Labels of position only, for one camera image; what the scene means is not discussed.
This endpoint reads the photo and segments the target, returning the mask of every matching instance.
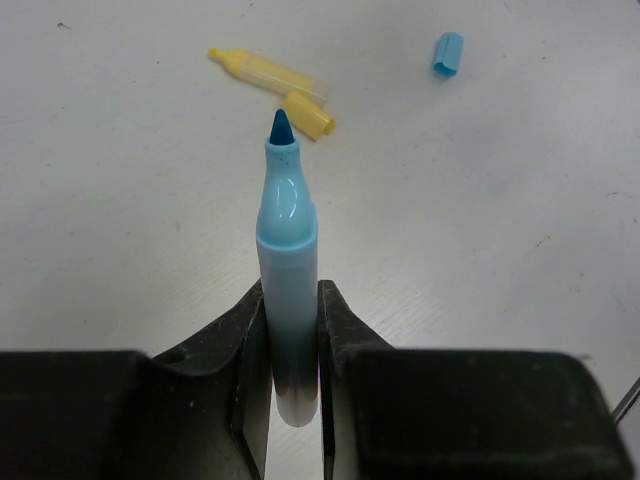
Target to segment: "pen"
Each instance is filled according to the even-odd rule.
[[[308,424],[318,406],[318,219],[283,110],[265,142],[267,168],[256,245],[278,411]]]

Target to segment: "white surface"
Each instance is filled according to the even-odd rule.
[[[332,87],[303,140],[320,275],[397,345],[560,349],[613,406],[640,372],[635,0],[7,0],[0,347],[157,353],[258,277],[279,99],[244,47]],[[57,27],[58,22],[71,30]],[[432,77],[447,30],[458,76]],[[319,479],[274,415],[268,478]]]

